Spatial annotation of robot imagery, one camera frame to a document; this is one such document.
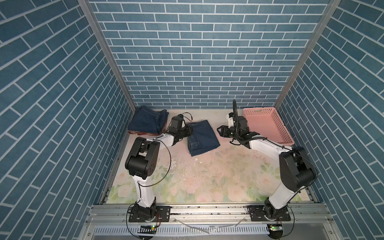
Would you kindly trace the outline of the dark navy denim skirt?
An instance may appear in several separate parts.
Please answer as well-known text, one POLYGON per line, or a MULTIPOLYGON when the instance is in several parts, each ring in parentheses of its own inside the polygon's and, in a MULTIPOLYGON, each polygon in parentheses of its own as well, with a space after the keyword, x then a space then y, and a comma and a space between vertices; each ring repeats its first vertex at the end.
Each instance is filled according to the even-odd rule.
POLYGON ((207 120, 188 124, 191 135, 188 136, 188 149, 192 157, 207 153, 220 146, 220 143, 207 120))

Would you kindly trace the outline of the pink plastic basket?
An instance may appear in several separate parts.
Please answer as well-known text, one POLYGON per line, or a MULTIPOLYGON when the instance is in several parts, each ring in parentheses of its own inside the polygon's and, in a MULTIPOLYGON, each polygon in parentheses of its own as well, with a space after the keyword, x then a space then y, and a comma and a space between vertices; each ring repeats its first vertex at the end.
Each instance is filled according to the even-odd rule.
POLYGON ((244 108, 243 116, 248 121, 251 132, 257 132, 268 139, 284 146, 295 144, 274 107, 244 108))

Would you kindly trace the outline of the blue denim skirt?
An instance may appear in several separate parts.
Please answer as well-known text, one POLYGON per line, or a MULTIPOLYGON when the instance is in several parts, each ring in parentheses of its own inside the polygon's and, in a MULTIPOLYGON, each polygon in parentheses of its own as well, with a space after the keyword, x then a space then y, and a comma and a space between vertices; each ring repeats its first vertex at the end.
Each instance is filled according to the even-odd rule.
POLYGON ((147 106, 139 106, 128 125, 128 130, 155 135, 161 134, 167 123, 168 115, 167 110, 154 111, 147 106))

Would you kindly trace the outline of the red plaid skirt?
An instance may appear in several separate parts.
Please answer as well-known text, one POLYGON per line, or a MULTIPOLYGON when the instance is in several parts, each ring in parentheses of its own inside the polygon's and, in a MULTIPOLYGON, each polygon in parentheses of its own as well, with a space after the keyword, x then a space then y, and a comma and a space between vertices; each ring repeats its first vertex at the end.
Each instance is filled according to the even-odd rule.
POLYGON ((143 135, 149 135, 149 136, 159 136, 166 130, 166 127, 161 128, 158 130, 157 128, 153 126, 149 127, 134 127, 134 126, 128 126, 128 131, 132 135, 138 135, 138 136, 143 136, 143 135))

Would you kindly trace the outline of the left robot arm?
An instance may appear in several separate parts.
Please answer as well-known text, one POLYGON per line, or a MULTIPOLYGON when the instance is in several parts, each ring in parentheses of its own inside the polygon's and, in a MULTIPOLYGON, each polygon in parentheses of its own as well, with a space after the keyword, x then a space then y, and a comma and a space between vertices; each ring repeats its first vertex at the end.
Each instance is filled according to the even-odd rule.
POLYGON ((150 176, 154 173, 159 151, 169 149, 183 138, 191 136, 193 133, 189 126, 182 128, 171 128, 168 132, 159 136, 146 139, 137 137, 129 152, 125 162, 125 168, 133 177, 137 190, 137 201, 134 209, 138 214, 154 218, 156 214, 156 197, 153 193, 155 184, 152 183, 150 176))

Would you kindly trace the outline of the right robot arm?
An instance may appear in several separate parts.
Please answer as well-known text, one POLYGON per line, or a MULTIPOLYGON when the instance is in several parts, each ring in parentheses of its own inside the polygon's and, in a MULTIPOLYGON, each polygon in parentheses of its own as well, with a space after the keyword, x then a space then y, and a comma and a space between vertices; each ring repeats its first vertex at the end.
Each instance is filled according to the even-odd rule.
POLYGON ((316 167, 308 159, 302 147, 285 147, 256 132, 246 132, 248 128, 220 126, 221 137, 238 141, 248 149, 259 151, 279 162, 281 183, 265 200, 264 216, 274 221, 287 211, 288 203, 301 190, 312 185, 317 177, 316 167))

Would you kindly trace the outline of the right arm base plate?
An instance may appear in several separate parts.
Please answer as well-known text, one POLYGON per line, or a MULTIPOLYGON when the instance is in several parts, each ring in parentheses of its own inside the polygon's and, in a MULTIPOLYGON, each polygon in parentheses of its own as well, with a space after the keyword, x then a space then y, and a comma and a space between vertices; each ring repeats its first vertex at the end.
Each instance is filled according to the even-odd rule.
POLYGON ((269 205, 250 205, 247 206, 247 212, 249 213, 252 222, 291 221, 291 216, 289 214, 287 206, 282 209, 276 210, 274 207, 269 205))

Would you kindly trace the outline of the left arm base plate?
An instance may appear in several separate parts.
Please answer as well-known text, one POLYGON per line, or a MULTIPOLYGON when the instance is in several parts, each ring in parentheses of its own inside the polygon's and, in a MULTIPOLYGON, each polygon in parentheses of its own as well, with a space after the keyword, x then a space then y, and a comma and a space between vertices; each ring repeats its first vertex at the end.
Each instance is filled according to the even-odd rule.
POLYGON ((159 217, 158 221, 169 222, 171 215, 170 206, 152 206, 149 208, 144 208, 135 204, 131 207, 130 212, 128 213, 128 221, 130 223, 144 223, 152 222, 159 217))

